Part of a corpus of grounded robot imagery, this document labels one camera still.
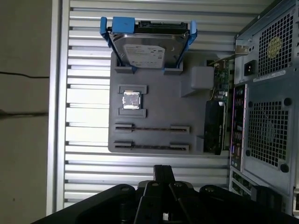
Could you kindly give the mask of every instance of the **ventilation grille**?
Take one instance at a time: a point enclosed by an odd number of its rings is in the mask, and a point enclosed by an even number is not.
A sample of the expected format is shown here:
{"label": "ventilation grille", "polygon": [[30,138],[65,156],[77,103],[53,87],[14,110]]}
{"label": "ventilation grille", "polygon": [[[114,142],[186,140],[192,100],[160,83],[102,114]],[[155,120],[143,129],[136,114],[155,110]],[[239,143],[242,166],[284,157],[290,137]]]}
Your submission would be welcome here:
{"label": "ventilation grille", "polygon": [[258,75],[286,68],[292,60],[293,16],[286,15],[261,33]]}
{"label": "ventilation grille", "polygon": [[251,155],[278,167],[279,160],[286,160],[288,111],[281,102],[253,105],[249,112],[248,146]]}

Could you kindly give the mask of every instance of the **hard drive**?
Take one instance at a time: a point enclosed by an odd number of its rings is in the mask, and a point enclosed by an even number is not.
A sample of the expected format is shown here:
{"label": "hard drive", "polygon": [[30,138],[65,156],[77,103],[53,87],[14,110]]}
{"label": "hard drive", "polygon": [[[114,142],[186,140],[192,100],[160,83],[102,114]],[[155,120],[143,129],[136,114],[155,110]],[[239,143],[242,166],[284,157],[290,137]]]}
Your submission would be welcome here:
{"label": "hard drive", "polygon": [[197,37],[196,23],[135,22],[131,17],[114,17],[107,27],[101,18],[100,34],[116,53],[120,66],[143,69],[177,68],[183,53]]}

